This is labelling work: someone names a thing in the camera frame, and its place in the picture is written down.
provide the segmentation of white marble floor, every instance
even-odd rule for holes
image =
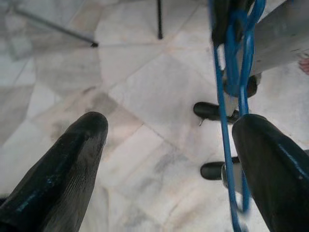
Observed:
[[[197,101],[216,103],[205,2],[163,0],[158,41],[155,0],[86,0],[68,26],[94,34],[98,49],[8,15],[0,196],[70,123],[98,111],[109,134],[81,232],[231,232],[227,190],[199,174],[204,162],[224,159],[220,123],[199,127],[192,112]],[[266,13],[279,2],[269,1]],[[292,63],[263,73],[250,108],[308,148],[308,94],[309,78]],[[268,231],[254,204],[242,220],[251,232]]]

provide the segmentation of person's foot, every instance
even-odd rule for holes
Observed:
[[[299,61],[300,69],[307,75],[309,75],[309,58]]]

